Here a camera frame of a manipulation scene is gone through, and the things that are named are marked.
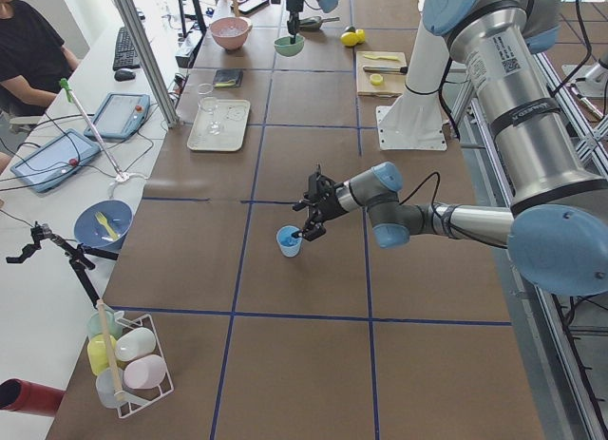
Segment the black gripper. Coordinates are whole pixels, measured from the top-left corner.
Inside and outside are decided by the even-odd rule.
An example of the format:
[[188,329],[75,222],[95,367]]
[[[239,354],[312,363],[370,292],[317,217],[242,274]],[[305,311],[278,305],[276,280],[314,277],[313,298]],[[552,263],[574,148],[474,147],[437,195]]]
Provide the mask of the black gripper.
[[348,211],[340,203],[338,194],[346,190],[344,182],[335,182],[321,172],[318,164],[308,178],[308,190],[303,198],[293,205],[294,211],[308,209],[304,228],[294,227],[291,237],[313,241],[326,234],[324,222],[346,215]]
[[292,42],[296,42],[299,33],[300,20],[299,13],[303,11],[304,0],[286,0],[286,9],[290,13],[287,22],[288,32],[292,35]]

